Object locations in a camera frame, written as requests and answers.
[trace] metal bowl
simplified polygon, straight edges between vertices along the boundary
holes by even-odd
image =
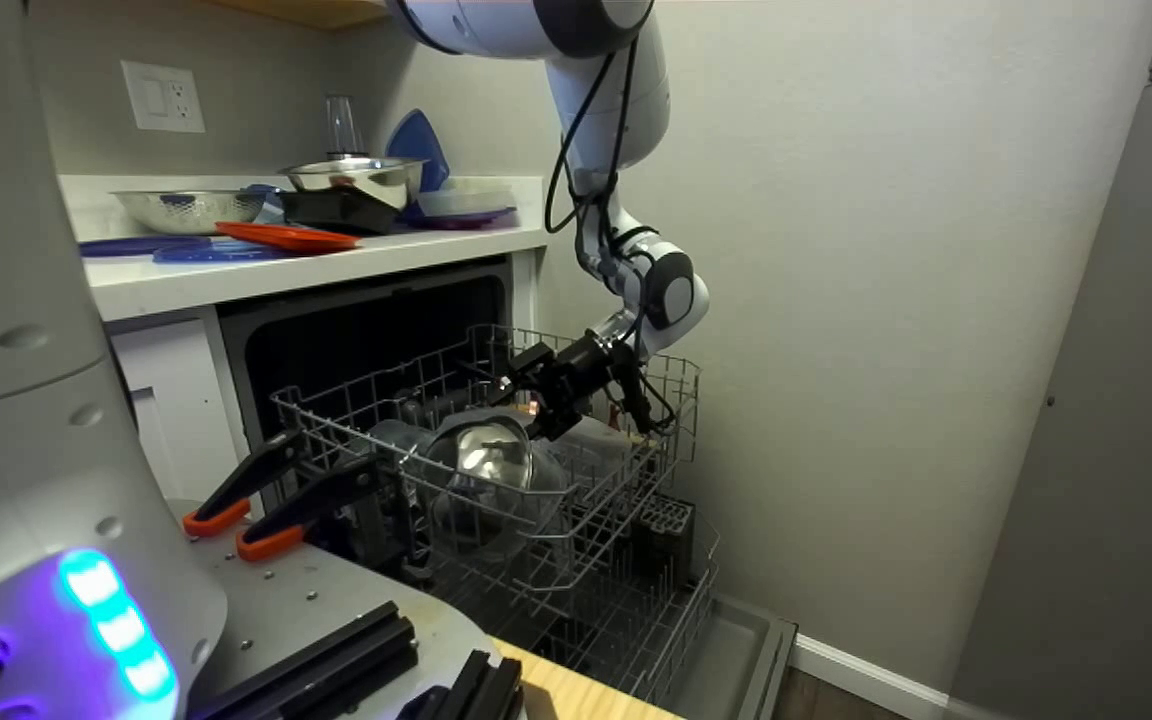
[[[260,210],[253,190],[117,190],[132,223],[151,232],[214,232]]]
[[[478,425],[455,434],[455,473],[502,482],[517,490],[531,487],[529,434],[517,425]]]
[[[333,190],[353,187],[365,190],[387,207],[407,207],[419,190],[423,161],[400,161],[400,156],[339,156],[319,163],[299,163],[288,170],[288,181],[299,190]]]

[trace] baseboard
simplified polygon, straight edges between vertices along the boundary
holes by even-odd
[[[897,676],[803,632],[796,636],[787,665],[909,720],[945,720],[949,711],[941,687]]]

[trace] white countertop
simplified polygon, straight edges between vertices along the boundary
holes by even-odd
[[[249,262],[151,262],[148,256],[98,256],[87,262],[97,306],[109,324],[163,317],[249,297],[347,285],[365,277],[465,262],[485,256],[541,251],[541,223],[485,232],[411,232],[360,240],[353,251]]]

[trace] cable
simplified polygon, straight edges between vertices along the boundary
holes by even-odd
[[[669,429],[679,421],[679,411],[669,403],[669,397],[645,374],[645,389],[656,397],[656,403],[662,408],[659,421],[651,421],[656,429]]]
[[[564,221],[552,221],[554,184],[558,184],[558,170],[568,170],[568,150],[571,150],[571,142],[575,142],[575,131],[578,131],[591,101],[598,94],[610,64],[614,64],[614,51],[603,54],[598,75],[594,75],[591,89],[583,92],[583,101],[578,101],[578,108],[575,108],[575,114],[571,114],[571,124],[568,124],[568,136],[564,136],[564,142],[558,142],[558,156],[552,161],[549,190],[542,190],[542,232],[564,232],[564,226],[575,221],[575,207],[571,207]]]
[[[633,101],[633,68],[635,64],[640,64],[640,35],[633,35],[628,58],[625,58],[619,119],[614,119],[610,161],[607,161],[610,181],[607,181],[598,201],[607,201],[614,190],[614,184],[619,184],[619,148],[625,148],[625,124],[628,124],[628,101]]]

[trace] wooden surface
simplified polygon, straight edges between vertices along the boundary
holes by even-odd
[[[383,14],[383,0],[214,0],[214,2],[308,27],[353,27]]]
[[[517,645],[495,639],[499,656],[523,665],[523,683],[542,687],[554,720],[673,720],[673,711],[651,709],[635,695],[625,695],[598,679],[568,671],[542,656],[531,656]]]
[[[780,683],[774,720],[900,720],[859,695],[849,695],[816,676],[787,671]]]

